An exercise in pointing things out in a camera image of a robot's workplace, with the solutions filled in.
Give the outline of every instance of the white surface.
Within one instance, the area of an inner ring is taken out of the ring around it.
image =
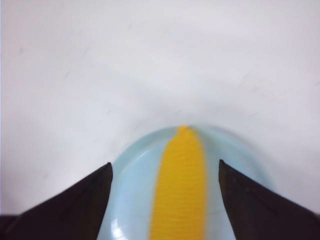
[[[1,212],[158,128],[209,123],[320,212],[320,1],[3,0]]]

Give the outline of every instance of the white background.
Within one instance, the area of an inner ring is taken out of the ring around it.
[[[21,213],[162,127],[268,154],[320,212],[320,1],[3,0],[1,212]]]

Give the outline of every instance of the yellow stripe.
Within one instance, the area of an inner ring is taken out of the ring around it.
[[[149,240],[204,240],[206,198],[201,141],[194,130],[180,126],[162,155]]]

